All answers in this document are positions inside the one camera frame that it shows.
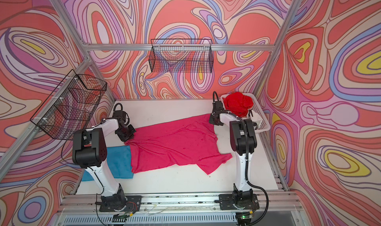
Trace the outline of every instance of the white tabletop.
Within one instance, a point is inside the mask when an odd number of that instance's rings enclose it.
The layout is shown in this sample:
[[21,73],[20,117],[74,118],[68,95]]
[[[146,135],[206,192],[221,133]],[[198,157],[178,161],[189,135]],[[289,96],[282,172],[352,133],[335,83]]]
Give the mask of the white tabletop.
[[[123,110],[130,116],[130,124],[134,128],[208,114],[212,111],[212,100],[203,99],[123,100],[116,103],[123,105]],[[215,126],[215,133],[218,137],[219,152],[230,152],[233,157],[209,175],[197,165],[173,165],[136,173],[132,179],[116,180],[126,194],[232,191],[236,177],[236,159],[230,146],[229,126]],[[109,134],[105,139],[107,147],[124,145],[116,134]],[[249,180],[265,190],[277,190],[278,186],[258,135],[257,142],[251,160]],[[100,193],[100,190],[94,181],[81,182],[77,191],[77,194],[95,193]]]

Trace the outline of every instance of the blue cloth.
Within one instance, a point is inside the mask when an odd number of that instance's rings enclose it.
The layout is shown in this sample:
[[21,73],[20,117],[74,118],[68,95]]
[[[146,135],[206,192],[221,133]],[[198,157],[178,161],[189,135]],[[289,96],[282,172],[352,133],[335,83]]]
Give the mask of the blue cloth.
[[[134,176],[131,167],[130,146],[108,147],[107,164],[114,178],[130,179]],[[85,171],[82,181],[93,181],[93,177]]]

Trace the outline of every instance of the pink cloth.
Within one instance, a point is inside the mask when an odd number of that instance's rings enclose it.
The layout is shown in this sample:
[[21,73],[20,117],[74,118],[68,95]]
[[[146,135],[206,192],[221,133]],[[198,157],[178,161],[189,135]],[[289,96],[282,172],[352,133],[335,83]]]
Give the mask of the pink cloth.
[[131,147],[132,172],[197,164],[206,174],[232,155],[220,154],[209,114],[137,128]]

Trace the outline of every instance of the black wire basket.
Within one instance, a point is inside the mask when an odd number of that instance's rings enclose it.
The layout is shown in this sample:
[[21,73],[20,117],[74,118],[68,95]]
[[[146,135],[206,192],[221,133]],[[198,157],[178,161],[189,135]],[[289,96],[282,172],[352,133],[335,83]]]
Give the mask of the black wire basket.
[[69,73],[63,80],[66,79],[70,83],[61,95],[56,97],[54,104],[42,117],[36,117],[37,112],[45,105],[49,96],[30,119],[53,139],[71,140],[75,131],[85,128],[107,89],[107,83],[94,76],[75,74],[69,80]]
[[211,39],[151,39],[151,72],[212,73]]

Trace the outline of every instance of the red garment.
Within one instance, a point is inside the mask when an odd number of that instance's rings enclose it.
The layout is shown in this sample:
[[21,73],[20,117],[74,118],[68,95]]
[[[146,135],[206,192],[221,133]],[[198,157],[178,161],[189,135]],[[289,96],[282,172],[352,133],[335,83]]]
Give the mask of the red garment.
[[241,92],[235,92],[223,98],[225,109],[230,110],[239,117],[246,117],[249,109],[254,105],[250,96],[243,95]]
[[220,154],[209,114],[137,128],[131,147],[132,172],[197,164],[206,174],[215,171],[232,155]]

